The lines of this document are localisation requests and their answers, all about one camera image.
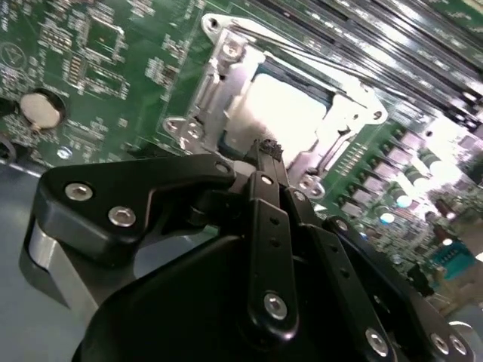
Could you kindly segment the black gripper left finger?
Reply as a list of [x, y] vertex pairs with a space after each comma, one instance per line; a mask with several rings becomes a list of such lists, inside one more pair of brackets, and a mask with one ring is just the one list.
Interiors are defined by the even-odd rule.
[[242, 245], [240, 294], [249, 323], [274, 339], [297, 327], [289, 193], [279, 144], [255, 142], [245, 157], [163, 155], [55, 167], [38, 182], [24, 243], [24, 274], [37, 290], [85, 321], [132, 284], [148, 238], [161, 241], [208, 225]]

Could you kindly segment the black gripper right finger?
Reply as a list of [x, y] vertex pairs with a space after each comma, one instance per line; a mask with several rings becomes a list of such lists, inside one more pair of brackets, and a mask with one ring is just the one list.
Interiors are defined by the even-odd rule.
[[282, 148], [269, 142], [292, 241], [309, 263], [308, 337], [324, 361], [473, 361], [475, 353], [426, 300], [420, 277], [404, 277], [346, 220], [321, 220], [288, 185]]

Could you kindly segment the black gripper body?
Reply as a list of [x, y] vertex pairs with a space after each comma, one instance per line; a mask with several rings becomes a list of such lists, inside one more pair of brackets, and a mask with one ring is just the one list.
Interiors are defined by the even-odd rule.
[[76, 361], [324, 361], [307, 336], [309, 263], [281, 203], [108, 298]]

